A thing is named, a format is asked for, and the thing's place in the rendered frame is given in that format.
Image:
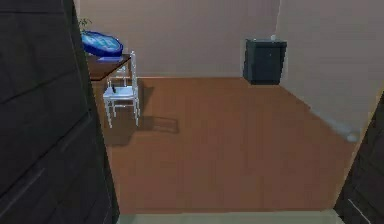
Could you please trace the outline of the blue round record player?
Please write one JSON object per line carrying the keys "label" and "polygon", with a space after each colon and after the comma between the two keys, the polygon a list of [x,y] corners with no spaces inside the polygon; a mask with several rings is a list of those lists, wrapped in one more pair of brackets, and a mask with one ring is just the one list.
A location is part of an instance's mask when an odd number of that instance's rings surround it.
{"label": "blue round record player", "polygon": [[115,37],[96,31],[84,31],[81,40],[85,52],[97,57],[120,58],[123,44]]}

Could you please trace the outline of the brown wooden table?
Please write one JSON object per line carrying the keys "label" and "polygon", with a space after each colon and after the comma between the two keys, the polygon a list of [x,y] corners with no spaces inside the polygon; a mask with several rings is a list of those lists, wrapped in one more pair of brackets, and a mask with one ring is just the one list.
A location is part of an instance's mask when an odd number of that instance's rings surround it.
{"label": "brown wooden table", "polygon": [[128,54],[123,54],[120,61],[100,61],[97,56],[87,56],[86,59],[90,80],[101,81],[128,63],[131,57]]}

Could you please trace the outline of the black cabinet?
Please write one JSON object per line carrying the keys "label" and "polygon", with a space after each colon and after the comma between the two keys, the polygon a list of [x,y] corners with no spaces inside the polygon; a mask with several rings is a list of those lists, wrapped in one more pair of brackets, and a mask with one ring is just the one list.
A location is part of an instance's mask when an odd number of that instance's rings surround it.
{"label": "black cabinet", "polygon": [[247,39],[243,77],[251,85],[279,85],[286,49],[286,41]]}

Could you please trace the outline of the green house plant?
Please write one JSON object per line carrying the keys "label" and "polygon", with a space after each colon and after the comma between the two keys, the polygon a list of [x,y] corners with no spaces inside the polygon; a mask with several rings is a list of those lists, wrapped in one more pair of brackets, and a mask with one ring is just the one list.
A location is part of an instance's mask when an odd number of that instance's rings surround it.
{"label": "green house plant", "polygon": [[88,25],[90,25],[92,21],[89,18],[80,18],[78,20],[79,29],[81,32],[84,32]]}

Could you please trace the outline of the white wooden chair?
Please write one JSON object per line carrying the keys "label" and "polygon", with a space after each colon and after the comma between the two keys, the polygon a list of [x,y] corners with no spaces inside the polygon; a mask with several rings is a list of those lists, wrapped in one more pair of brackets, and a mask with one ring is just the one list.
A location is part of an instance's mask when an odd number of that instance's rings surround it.
{"label": "white wooden chair", "polygon": [[131,50],[129,53],[131,76],[112,76],[107,81],[107,88],[103,93],[104,108],[107,116],[108,126],[113,128],[112,118],[117,116],[117,108],[132,107],[135,125],[139,126],[141,115],[139,85],[137,77],[137,57],[136,52]]}

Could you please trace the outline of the dark grey room door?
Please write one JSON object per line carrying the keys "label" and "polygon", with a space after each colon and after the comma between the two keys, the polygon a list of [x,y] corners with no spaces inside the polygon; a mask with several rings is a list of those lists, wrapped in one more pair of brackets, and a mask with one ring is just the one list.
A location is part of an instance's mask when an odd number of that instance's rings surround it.
{"label": "dark grey room door", "polygon": [[0,224],[117,224],[74,0],[0,0]]}
{"label": "dark grey room door", "polygon": [[334,210],[344,224],[384,224],[384,92]]}

